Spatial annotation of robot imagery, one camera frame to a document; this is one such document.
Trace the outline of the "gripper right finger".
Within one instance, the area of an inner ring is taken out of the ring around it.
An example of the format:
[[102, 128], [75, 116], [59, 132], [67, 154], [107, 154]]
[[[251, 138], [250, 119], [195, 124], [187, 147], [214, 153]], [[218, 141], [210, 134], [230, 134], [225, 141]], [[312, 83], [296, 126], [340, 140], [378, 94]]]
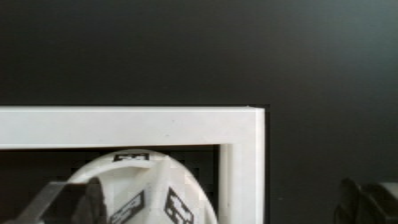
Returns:
[[398, 224], [398, 182], [342, 181], [335, 224]]

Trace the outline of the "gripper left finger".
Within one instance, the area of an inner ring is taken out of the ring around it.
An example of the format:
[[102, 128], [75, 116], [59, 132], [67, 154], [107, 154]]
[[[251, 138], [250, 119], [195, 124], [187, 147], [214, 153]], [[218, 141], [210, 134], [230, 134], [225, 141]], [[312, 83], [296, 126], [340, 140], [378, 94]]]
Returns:
[[51, 182], [13, 224], [107, 224], [100, 179], [91, 178], [86, 183]]

